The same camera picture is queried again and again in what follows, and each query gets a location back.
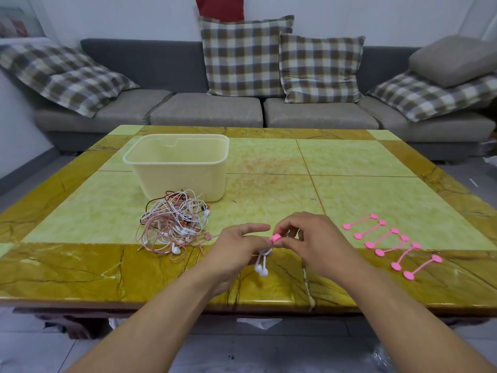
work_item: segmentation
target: checkered throw pillow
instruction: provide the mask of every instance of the checkered throw pillow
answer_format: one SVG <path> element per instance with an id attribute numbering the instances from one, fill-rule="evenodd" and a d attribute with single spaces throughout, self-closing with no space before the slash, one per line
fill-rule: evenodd
<path id="1" fill-rule="evenodd" d="M 280 76 L 285 103 L 357 102 L 355 73 L 365 37 L 311 39 L 282 34 Z"/>
<path id="2" fill-rule="evenodd" d="M 443 88 L 412 71 L 395 76 L 368 92 L 412 122 L 462 110 L 497 96 L 497 74 Z"/>
<path id="3" fill-rule="evenodd" d="M 56 45 L 5 46 L 0 66 L 45 98 L 92 117 L 133 81 L 101 66 L 80 49 Z"/>
<path id="4" fill-rule="evenodd" d="M 220 22 L 199 18 L 208 94 L 281 97 L 279 36 L 291 33 L 294 16 L 264 21 Z"/>

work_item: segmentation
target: marble table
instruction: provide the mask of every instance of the marble table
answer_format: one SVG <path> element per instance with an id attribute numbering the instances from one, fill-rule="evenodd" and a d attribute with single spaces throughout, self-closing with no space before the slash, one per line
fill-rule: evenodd
<path id="1" fill-rule="evenodd" d="M 433 253 L 444 263 L 410 282 L 390 269 L 401 251 L 378 257 L 343 231 L 371 264 L 436 314 L 497 316 L 497 211 L 389 131 L 366 130 L 120 126 L 0 215 L 1 305 L 133 311 L 202 259 L 198 248 L 175 262 L 137 251 L 147 199 L 122 157 L 156 133 L 230 137 L 226 192 L 210 204 L 210 233 L 244 222 L 274 225 L 295 211 L 326 213 L 337 225 L 374 212 L 422 245 L 404 269 Z M 342 288 L 289 250 L 276 250 L 267 268 L 267 278 L 245 268 L 207 311 L 359 313 Z"/>

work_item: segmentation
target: red pillow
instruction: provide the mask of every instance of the red pillow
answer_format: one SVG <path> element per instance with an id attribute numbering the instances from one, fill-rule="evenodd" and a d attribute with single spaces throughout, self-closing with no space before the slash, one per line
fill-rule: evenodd
<path id="1" fill-rule="evenodd" d="M 245 21 L 244 0 L 196 0 L 202 17 L 221 22 Z"/>

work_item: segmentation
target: window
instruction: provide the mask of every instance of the window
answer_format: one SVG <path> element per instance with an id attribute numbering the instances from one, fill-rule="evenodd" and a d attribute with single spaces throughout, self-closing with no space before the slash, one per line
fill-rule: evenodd
<path id="1" fill-rule="evenodd" d="M 44 36 L 29 0 L 0 0 L 0 39 Z"/>

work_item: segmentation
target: sofa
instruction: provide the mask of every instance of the sofa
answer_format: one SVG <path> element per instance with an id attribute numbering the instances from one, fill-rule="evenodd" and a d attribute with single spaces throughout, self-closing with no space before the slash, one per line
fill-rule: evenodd
<path id="1" fill-rule="evenodd" d="M 219 97 L 209 89 L 201 42 L 84 39 L 96 62 L 126 75 L 140 89 L 122 92 L 87 118 L 55 104 L 37 110 L 35 122 L 59 150 L 87 149 L 121 124 L 267 128 L 387 129 L 430 160 L 459 161 L 476 151 L 495 123 L 477 110 L 409 123 L 375 98 L 358 103 L 285 104 L 283 99 Z M 359 90 L 408 69 L 417 48 L 364 47 Z"/>

